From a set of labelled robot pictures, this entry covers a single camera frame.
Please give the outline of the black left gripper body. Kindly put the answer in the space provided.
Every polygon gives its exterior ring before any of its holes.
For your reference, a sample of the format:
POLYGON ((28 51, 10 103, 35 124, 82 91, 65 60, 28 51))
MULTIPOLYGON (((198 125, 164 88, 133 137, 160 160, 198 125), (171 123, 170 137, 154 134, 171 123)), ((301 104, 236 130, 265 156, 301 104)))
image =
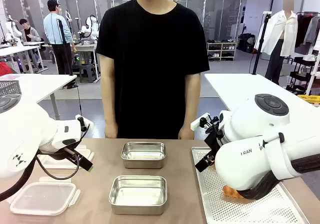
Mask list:
POLYGON ((38 150, 37 154, 39 155, 49 155, 55 160, 63 160, 67 159, 68 161, 77 161, 81 160, 82 155, 78 153, 76 150, 72 148, 64 147, 62 149, 59 149, 58 151, 51 153, 43 150, 38 150))

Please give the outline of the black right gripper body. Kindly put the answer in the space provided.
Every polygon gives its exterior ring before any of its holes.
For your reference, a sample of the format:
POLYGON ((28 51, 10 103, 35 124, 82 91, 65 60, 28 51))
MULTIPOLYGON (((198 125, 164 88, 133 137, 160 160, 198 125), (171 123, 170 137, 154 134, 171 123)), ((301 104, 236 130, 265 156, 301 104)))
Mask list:
POLYGON ((207 122, 208 129, 206 130, 207 137, 204 139, 206 145, 210 148, 208 157, 215 157, 220 147, 223 145, 222 138, 224 134, 219 130, 219 118, 215 116, 214 118, 209 117, 207 122))

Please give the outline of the person's left hand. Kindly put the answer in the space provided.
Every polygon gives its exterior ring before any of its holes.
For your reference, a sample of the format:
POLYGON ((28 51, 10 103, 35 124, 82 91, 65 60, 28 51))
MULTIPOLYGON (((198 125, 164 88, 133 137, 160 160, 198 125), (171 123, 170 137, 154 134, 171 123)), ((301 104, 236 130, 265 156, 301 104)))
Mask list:
POLYGON ((188 126, 183 126, 178 133, 178 139, 194 140, 194 135, 194 131, 192 131, 188 126))

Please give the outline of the person's right hand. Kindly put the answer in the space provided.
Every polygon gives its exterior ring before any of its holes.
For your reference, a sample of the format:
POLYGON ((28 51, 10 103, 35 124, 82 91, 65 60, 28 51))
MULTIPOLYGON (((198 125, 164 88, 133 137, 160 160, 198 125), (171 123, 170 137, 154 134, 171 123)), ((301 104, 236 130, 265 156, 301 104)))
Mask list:
POLYGON ((118 125, 115 122, 106 122, 104 131, 105 138, 117 138, 118 125))

